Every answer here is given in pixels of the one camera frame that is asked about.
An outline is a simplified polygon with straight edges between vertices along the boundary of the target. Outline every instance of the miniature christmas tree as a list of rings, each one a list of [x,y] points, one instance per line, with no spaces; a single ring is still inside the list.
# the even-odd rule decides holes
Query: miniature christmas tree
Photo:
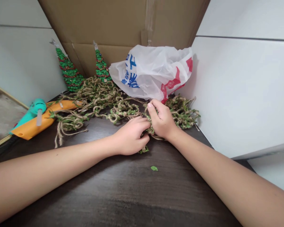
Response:
[[[56,47],[60,69],[62,69],[62,76],[64,77],[67,89],[72,92],[77,92],[83,85],[84,78],[78,72],[78,69],[71,63],[71,61],[64,55],[59,45],[52,39],[51,44]]]
[[[96,51],[96,75],[106,83],[107,81],[112,80],[110,77],[107,64],[103,60],[103,57],[98,49],[98,45],[94,41],[95,51]]]

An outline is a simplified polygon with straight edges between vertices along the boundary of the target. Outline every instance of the right arm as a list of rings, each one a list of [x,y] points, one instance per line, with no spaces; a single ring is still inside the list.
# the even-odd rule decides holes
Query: right arm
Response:
[[[155,133],[180,151],[243,226],[284,226],[282,189],[179,129],[158,100],[148,111]]]

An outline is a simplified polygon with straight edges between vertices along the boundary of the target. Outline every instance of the dark wooden table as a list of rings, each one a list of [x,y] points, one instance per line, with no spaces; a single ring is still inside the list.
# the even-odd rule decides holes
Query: dark wooden table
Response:
[[[0,162],[53,149],[56,126],[30,141],[18,140]],[[92,118],[89,131],[67,137],[64,146],[109,136],[120,127]],[[187,133],[210,146],[196,128]],[[241,226],[170,143],[151,139],[148,146],[145,154],[101,161],[0,226]]]

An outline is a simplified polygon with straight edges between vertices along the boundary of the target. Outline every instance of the white plastic bag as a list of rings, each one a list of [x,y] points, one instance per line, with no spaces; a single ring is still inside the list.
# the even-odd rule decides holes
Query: white plastic bag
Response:
[[[113,81],[129,96],[158,99],[184,86],[192,73],[192,50],[174,47],[132,48],[125,61],[109,67]]]

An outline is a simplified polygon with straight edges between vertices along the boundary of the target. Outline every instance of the twine with green leaves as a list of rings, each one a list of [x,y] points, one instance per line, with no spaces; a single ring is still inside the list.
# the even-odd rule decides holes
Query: twine with green leaves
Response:
[[[147,102],[126,96],[112,81],[103,83],[99,78],[90,77],[84,81],[82,88],[77,93],[71,95],[62,94],[57,102],[64,99],[74,100],[74,103],[79,101],[81,105],[77,106],[75,110],[51,112],[50,117],[56,118],[58,121],[55,148],[58,147],[58,141],[60,146],[63,144],[64,135],[74,135],[87,131],[87,129],[85,129],[71,134],[66,133],[67,131],[80,129],[84,126],[84,121],[88,121],[90,117],[105,117],[113,124],[116,124],[123,118],[131,119],[137,116],[145,116],[148,118],[148,121],[151,122],[147,111]],[[188,129],[195,125],[198,129],[196,119],[201,116],[197,110],[191,110],[188,107],[193,100],[188,100],[181,96],[175,96],[167,100],[165,105],[170,108],[175,123],[179,128]],[[142,104],[145,108],[144,112],[141,112],[139,106],[131,103],[131,101]],[[107,107],[109,108],[109,113],[106,113],[104,110]],[[59,113],[68,113],[68,115],[65,116]],[[155,134],[152,126],[146,130],[146,133],[149,133],[155,139],[163,140],[163,138]],[[144,153],[147,151],[148,148],[145,146],[139,152]]]

